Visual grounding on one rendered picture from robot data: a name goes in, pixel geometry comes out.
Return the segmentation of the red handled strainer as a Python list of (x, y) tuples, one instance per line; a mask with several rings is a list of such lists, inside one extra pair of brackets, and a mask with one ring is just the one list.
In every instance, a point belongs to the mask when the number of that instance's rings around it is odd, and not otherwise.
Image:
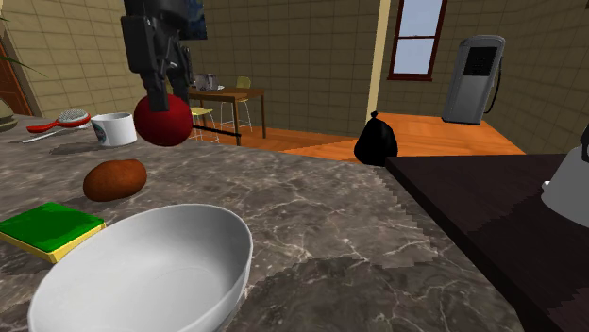
[(91, 115), (80, 108), (72, 108), (63, 111), (58, 118), (49, 124), (31, 125), (26, 128), (29, 133), (42, 133), (55, 126), (72, 128), (84, 125), (91, 119)]

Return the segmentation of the large white bowl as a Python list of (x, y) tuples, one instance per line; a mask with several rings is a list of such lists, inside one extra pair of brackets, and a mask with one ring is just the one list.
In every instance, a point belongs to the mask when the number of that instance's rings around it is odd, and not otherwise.
[(42, 280), (29, 332), (217, 332), (244, 293), (252, 235), (212, 205), (125, 218), (68, 253)]

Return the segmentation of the black garbage bag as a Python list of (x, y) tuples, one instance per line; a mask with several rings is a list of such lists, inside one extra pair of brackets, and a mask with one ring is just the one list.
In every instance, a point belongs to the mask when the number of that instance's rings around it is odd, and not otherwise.
[(398, 145), (394, 130), (378, 115), (377, 111), (370, 113), (371, 119), (355, 144), (354, 155), (363, 164), (384, 167), (386, 158), (398, 156)]

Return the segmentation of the dark blue wall picture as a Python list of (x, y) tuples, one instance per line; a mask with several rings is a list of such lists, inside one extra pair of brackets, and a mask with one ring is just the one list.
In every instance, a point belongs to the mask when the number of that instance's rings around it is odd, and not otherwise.
[(182, 40), (206, 40), (207, 26), (203, 0), (185, 0), (187, 4), (187, 28), (180, 33)]

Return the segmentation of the white mug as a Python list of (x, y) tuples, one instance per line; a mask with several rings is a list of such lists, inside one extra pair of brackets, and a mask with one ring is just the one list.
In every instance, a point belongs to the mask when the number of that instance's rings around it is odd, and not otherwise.
[(137, 140), (131, 113), (99, 114), (91, 118), (91, 123), (99, 143), (103, 146), (124, 146)]

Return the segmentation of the yellow green chair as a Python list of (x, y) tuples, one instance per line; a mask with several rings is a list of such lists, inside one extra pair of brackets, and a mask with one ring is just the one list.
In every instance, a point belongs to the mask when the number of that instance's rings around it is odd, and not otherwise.
[[(247, 76), (238, 76), (237, 77), (237, 82), (236, 82), (236, 87), (237, 88), (244, 88), (244, 89), (249, 89), (251, 87), (251, 80), (249, 77)], [(246, 116), (247, 116), (247, 120), (240, 120), (239, 124), (240, 126), (249, 126), (250, 130), (253, 130), (252, 127), (252, 122), (251, 122), (251, 118), (250, 118), (250, 113), (249, 113), (249, 108), (248, 108), (248, 104), (247, 104), (247, 99), (240, 99), (239, 103), (243, 103), (245, 106), (245, 111), (246, 111)], [(223, 107), (224, 107), (225, 102), (222, 102), (220, 105), (220, 127), (224, 128), (224, 127), (229, 127), (229, 126), (235, 126), (235, 118), (233, 116), (233, 114), (231, 114), (231, 120), (230, 121), (224, 121), (223, 120)]]
[[(204, 126), (215, 129), (215, 122), (212, 117), (212, 110), (202, 107), (191, 107), (192, 119), (194, 125)], [(191, 139), (199, 141), (218, 142), (219, 135), (216, 132), (210, 132), (200, 128), (194, 128)]]

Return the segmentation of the grey standing appliance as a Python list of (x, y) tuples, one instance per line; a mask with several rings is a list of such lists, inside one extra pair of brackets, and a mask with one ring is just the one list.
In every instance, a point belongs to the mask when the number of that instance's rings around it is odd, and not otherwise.
[(442, 120), (447, 123), (479, 125), (496, 101), (505, 39), (477, 35), (459, 44)]

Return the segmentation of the dark red apple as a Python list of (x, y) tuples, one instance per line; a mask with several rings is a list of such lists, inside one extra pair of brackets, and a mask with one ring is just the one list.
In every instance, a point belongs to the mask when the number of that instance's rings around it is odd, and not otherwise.
[(168, 111), (151, 111), (148, 97), (135, 107), (133, 121), (140, 136), (158, 146), (175, 146), (186, 141), (193, 130), (190, 107), (173, 94), (168, 95)]

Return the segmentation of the brown wooden door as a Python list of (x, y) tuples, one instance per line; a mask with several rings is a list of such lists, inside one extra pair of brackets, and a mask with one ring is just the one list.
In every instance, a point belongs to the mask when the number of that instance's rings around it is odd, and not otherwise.
[(7, 52), (0, 40), (0, 98), (10, 106), (14, 113), (33, 116), (11, 62), (7, 60), (7, 57)]

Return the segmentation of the olive green rounded object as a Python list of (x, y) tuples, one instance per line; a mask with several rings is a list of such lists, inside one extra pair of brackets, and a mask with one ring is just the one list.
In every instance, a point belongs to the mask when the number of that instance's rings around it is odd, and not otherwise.
[(17, 124), (18, 120), (14, 118), (14, 112), (8, 103), (0, 98), (0, 133), (11, 130)]

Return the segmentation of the brown potato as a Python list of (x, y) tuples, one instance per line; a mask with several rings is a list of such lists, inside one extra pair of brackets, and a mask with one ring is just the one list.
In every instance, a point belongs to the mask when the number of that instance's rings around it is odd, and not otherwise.
[(83, 191), (95, 202), (109, 202), (139, 192), (146, 183), (147, 172), (137, 159), (105, 161), (84, 178)]

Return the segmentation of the silver utensil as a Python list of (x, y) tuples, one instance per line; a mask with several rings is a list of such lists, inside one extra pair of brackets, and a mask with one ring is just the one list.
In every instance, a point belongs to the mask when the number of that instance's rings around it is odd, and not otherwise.
[(39, 140), (42, 140), (42, 139), (51, 137), (51, 136), (56, 135), (56, 134), (60, 134), (62, 132), (77, 131), (77, 130), (88, 128), (90, 126), (91, 126), (91, 123), (86, 123), (86, 124), (79, 125), (79, 126), (76, 126), (76, 127), (62, 128), (62, 129), (55, 130), (55, 131), (52, 131), (52, 132), (49, 132), (49, 133), (46, 133), (46, 134), (38, 135), (38, 136), (36, 136), (34, 138), (31, 138), (31, 139), (28, 139), (28, 140), (21, 141), (21, 143), (30, 143), (30, 142), (34, 142), (34, 141), (39, 141)]

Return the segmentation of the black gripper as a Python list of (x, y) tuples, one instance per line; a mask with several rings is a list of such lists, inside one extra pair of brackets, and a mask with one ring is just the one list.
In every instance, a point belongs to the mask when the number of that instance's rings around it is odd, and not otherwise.
[(141, 77), (151, 111), (168, 111), (164, 85), (165, 63), (176, 62), (172, 70), (174, 95), (189, 103), (189, 87), (194, 82), (190, 50), (179, 43), (187, 28), (185, 0), (124, 0), (126, 15), (121, 18), (129, 70)]

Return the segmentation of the green and yellow sponge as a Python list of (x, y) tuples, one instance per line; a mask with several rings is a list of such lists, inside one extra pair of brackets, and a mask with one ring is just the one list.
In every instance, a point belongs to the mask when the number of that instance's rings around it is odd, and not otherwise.
[(57, 263), (105, 227), (99, 217), (48, 202), (0, 222), (0, 240)]

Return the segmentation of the wooden dining table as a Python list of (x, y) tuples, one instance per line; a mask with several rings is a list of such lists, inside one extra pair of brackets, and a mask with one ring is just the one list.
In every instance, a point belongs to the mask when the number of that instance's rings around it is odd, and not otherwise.
[(261, 124), (262, 124), (262, 137), (266, 138), (266, 125), (265, 125), (265, 109), (264, 109), (264, 89), (257, 89), (257, 88), (224, 88), (218, 91), (200, 91), (196, 87), (189, 88), (189, 97), (191, 99), (198, 100), (200, 102), (200, 107), (204, 107), (205, 101), (214, 101), (214, 102), (225, 102), (230, 103), (232, 105), (232, 114), (234, 116), (234, 129), (232, 132), (225, 131), (221, 129), (216, 129), (213, 127), (207, 126), (207, 121), (203, 119), (202, 125), (194, 124), (194, 129), (199, 129), (202, 131), (208, 131), (217, 134), (223, 134), (228, 136), (233, 136), (236, 140), (236, 144), (241, 146), (241, 133), (239, 131), (238, 122), (239, 118), (239, 108), (238, 102), (243, 99), (251, 99), (255, 97), (259, 97), (261, 99)]

